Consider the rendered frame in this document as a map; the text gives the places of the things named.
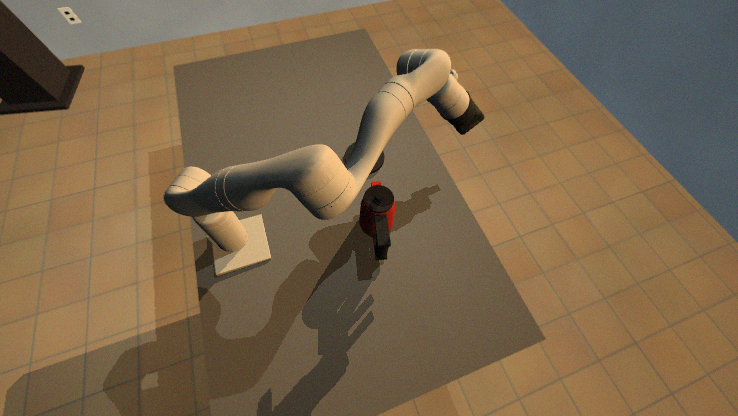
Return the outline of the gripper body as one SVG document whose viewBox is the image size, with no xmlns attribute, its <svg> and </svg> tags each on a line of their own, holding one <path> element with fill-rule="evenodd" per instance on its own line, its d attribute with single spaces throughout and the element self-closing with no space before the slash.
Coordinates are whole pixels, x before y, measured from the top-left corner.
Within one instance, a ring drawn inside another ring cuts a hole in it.
<svg viewBox="0 0 738 416">
<path fill-rule="evenodd" d="M 460 85 L 460 84 L 459 84 Z M 457 103 L 446 110 L 436 110 L 441 117 L 452 124 L 461 134 L 466 134 L 469 130 L 479 124 L 484 118 L 484 114 L 472 100 L 470 94 L 461 85 L 461 95 Z M 463 126 L 462 126 L 463 125 Z"/>
</svg>

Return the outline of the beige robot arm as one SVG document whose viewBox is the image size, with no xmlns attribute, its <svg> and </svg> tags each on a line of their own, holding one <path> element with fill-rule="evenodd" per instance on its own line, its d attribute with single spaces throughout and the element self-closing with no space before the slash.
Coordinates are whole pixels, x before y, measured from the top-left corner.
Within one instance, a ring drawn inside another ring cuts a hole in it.
<svg viewBox="0 0 738 416">
<path fill-rule="evenodd" d="M 427 99 L 446 110 L 460 98 L 461 87 L 450 74 L 451 60 L 443 50 L 408 50 L 398 59 L 396 71 L 397 76 L 369 101 L 345 165 L 330 147 L 317 144 L 230 166 L 212 176 L 186 167 L 166 190 L 165 204 L 192 217 L 206 238 L 227 252 L 241 249 L 248 240 L 233 211 L 262 208 L 276 188 L 289 190 L 318 219 L 339 216 L 354 201 L 387 142 L 414 107 Z"/>
</svg>

